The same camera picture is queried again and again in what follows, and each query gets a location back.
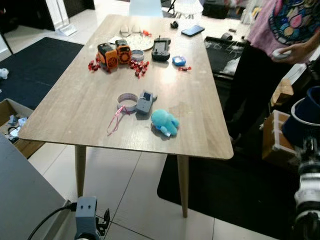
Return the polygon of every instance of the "black phone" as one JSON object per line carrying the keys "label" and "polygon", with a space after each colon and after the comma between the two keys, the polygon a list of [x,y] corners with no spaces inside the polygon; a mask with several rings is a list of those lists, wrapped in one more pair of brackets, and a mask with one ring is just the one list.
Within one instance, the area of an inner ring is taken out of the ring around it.
{"label": "black phone", "polygon": [[202,26],[194,25],[193,27],[190,27],[188,29],[183,30],[181,33],[184,35],[187,35],[189,37],[193,37],[194,35],[197,35],[204,31],[205,28]]}

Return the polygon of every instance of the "stuffed toy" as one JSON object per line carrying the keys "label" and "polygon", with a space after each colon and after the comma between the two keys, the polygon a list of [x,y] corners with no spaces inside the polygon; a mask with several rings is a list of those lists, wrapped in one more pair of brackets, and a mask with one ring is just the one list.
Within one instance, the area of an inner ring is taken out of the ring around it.
{"label": "stuffed toy", "polygon": [[0,69],[0,78],[7,79],[9,71],[6,68]]}
{"label": "stuffed toy", "polygon": [[163,109],[154,111],[151,115],[151,121],[156,129],[160,130],[164,135],[177,135],[179,121],[170,113]]}

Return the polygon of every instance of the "light blue plush toy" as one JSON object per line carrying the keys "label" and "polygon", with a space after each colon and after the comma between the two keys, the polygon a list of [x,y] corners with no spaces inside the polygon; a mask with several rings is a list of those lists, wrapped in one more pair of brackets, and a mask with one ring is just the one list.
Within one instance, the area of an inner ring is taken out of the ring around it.
{"label": "light blue plush toy", "polygon": [[177,135],[179,121],[167,111],[158,109],[151,115],[151,121],[156,129],[160,130],[164,135],[170,137],[170,135]]}

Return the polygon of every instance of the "white tile floor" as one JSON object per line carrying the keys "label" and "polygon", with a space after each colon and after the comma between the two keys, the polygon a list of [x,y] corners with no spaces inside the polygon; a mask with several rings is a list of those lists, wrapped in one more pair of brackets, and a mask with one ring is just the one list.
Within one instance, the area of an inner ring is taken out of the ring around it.
{"label": "white tile floor", "polygon": [[[86,10],[70,20],[77,32],[69,37],[56,32],[20,26],[6,34],[16,53],[43,37],[85,44],[107,14],[127,15],[129,3],[115,0],[96,0],[96,10]],[[203,36],[220,38],[229,28],[238,29],[234,39],[239,41],[248,33],[247,26],[232,19],[219,20],[201,17],[206,28]],[[74,147],[46,143],[29,162],[66,199],[77,200]],[[110,208],[112,224],[105,240],[271,240],[259,233],[189,210],[182,217],[181,206],[158,197],[157,187],[166,155],[87,149],[85,196],[97,196],[97,214],[101,217]],[[74,213],[70,213],[57,240],[73,239],[76,233]]]}

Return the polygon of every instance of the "pink ribbon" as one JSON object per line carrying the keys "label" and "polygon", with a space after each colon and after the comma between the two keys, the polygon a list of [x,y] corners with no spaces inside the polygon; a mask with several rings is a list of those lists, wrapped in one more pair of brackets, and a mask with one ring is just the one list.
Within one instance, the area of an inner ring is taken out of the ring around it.
{"label": "pink ribbon", "polygon": [[[113,118],[111,119],[111,122],[110,122],[108,128],[106,129],[106,132],[108,133],[108,136],[110,136],[112,133],[114,133],[115,131],[118,130],[118,126],[119,126],[119,122],[120,122],[120,120],[119,120],[119,114],[121,113],[121,111],[122,111],[123,109],[124,109],[125,113],[127,113],[127,114],[130,115],[130,113],[129,113],[129,112],[127,111],[127,109],[126,109],[126,106],[123,105],[122,107],[120,107],[120,108],[118,109],[118,111],[116,111],[116,113],[114,114],[114,116],[113,116]],[[109,128],[110,128],[112,122],[115,120],[115,118],[116,118],[115,127],[113,128],[113,130],[112,130],[111,132],[109,132]]]}

